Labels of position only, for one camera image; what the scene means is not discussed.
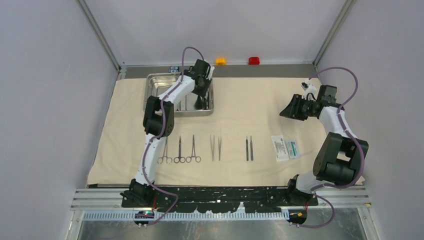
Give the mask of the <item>white sterile pouch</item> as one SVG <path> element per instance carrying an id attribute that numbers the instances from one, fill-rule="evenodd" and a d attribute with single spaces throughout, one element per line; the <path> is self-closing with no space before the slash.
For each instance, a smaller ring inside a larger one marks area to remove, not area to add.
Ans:
<path id="1" fill-rule="evenodd" d="M 289 153 L 283 135 L 272 135 L 271 140 L 275 149 L 275 158 L 277 162 L 288 161 Z"/>

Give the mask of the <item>green white packet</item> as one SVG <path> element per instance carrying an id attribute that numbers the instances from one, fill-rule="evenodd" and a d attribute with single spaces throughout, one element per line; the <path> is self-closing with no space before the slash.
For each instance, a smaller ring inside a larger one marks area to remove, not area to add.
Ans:
<path id="1" fill-rule="evenodd" d="M 298 143 L 295 139 L 289 139 L 285 141 L 287 146 L 287 152 L 289 159 L 298 159 L 300 158 Z"/>

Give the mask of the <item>wire mesh steel basket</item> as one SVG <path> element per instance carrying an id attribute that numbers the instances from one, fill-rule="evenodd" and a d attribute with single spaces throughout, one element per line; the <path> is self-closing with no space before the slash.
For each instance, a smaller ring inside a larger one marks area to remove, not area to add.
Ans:
<path id="1" fill-rule="evenodd" d="M 212 92 L 212 100 L 211 100 L 211 109 L 210 110 L 203 110 L 203 111 L 195 111 L 195 112 L 181 112 L 174 110 L 174 116 L 176 118 L 182 118 L 182 117 L 205 117 L 209 116 L 214 112 L 214 86 L 213 86 L 213 92 Z"/>

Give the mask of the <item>steel scalpel handle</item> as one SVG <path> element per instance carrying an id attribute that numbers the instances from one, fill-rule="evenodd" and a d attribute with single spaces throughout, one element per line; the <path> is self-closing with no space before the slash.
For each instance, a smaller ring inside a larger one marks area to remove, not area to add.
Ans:
<path id="1" fill-rule="evenodd" d="M 250 141 L 249 141 L 249 147 L 250 147 L 250 160 L 253 161 L 254 160 L 254 151 L 253 151 L 253 139 L 252 136 L 250 136 Z"/>
<path id="2" fill-rule="evenodd" d="M 246 155 L 246 161 L 249 161 L 249 138 L 246 136 L 245 139 L 245 155 Z"/>

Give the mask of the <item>beige cloth wrap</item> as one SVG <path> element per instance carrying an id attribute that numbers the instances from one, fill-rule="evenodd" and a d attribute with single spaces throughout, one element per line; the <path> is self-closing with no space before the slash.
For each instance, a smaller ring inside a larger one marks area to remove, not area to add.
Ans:
<path id="1" fill-rule="evenodd" d="M 168 138 L 168 155 L 192 150 L 201 162 L 159 164 L 155 183 L 185 186 L 283 186 L 297 174 L 312 170 L 327 133 L 321 122 L 279 116 L 294 94 L 301 94 L 300 78 L 215 78 L 214 110 L 209 116 L 176 117 Z M 143 103 L 146 80 L 122 79 L 116 82 L 101 133 L 88 184 L 127 185 L 135 177 L 142 160 L 145 131 Z M 215 136 L 214 161 L 210 135 Z M 295 139 L 300 158 L 276 161 L 271 136 Z M 249 161 L 246 161 L 246 136 Z M 250 136 L 254 160 L 250 157 Z M 221 137 L 221 161 L 218 138 Z"/>

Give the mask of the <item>steel tweezers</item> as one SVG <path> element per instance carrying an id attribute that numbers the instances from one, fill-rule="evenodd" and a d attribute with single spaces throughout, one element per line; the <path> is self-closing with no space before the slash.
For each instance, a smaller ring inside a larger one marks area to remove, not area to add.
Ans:
<path id="1" fill-rule="evenodd" d="M 215 136 L 210 135 L 209 138 L 210 138 L 211 157 L 212 157 L 212 161 L 214 161 L 214 158 L 215 158 Z"/>
<path id="2" fill-rule="evenodd" d="M 221 161 L 221 152 L 222 152 L 222 138 L 218 137 L 218 160 Z"/>

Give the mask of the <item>short steel scissors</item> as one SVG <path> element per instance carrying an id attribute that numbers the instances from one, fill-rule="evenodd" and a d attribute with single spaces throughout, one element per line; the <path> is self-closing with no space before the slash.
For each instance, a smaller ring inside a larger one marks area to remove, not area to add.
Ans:
<path id="1" fill-rule="evenodd" d="M 179 136 L 179 139 L 178 139 L 178 153 L 177 153 L 177 156 L 173 159 L 173 162 L 175 164 L 180 164 L 180 163 L 186 163 L 187 162 L 186 158 L 182 154 L 182 150 L 183 150 L 182 137 Z"/>

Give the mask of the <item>long steel forceps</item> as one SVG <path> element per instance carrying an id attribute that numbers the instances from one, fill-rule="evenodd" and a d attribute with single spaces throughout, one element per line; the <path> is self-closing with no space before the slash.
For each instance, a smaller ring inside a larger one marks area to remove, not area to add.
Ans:
<path id="1" fill-rule="evenodd" d="M 168 156 L 168 138 L 164 142 L 163 152 L 162 156 L 158 157 L 157 163 L 158 164 L 171 164 L 173 162 L 173 159 Z"/>

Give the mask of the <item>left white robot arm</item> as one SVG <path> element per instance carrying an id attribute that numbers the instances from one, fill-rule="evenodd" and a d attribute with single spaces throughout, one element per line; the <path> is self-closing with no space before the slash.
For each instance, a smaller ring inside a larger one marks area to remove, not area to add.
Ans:
<path id="1" fill-rule="evenodd" d="M 129 184 L 129 188 L 121 193 L 122 207 L 148 207 L 154 199 L 157 187 L 157 160 L 160 150 L 175 126 L 175 104 L 178 104 L 189 93 L 205 97 L 211 85 L 214 66 L 198 59 L 193 66 L 185 69 L 177 81 L 164 93 L 149 96 L 143 117 L 145 145 L 138 170 Z"/>

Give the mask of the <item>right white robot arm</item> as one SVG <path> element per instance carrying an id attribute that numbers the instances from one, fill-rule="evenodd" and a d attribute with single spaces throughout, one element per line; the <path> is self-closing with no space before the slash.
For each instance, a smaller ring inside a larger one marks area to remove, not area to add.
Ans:
<path id="1" fill-rule="evenodd" d="M 336 93 L 335 86 L 322 85 L 316 99 L 309 99 L 308 92 L 294 94 L 279 114 L 300 121 L 317 118 L 327 134 L 312 170 L 288 181 L 285 198 L 291 205 L 299 205 L 322 187 L 348 188 L 362 175 L 369 144 L 352 133 Z"/>

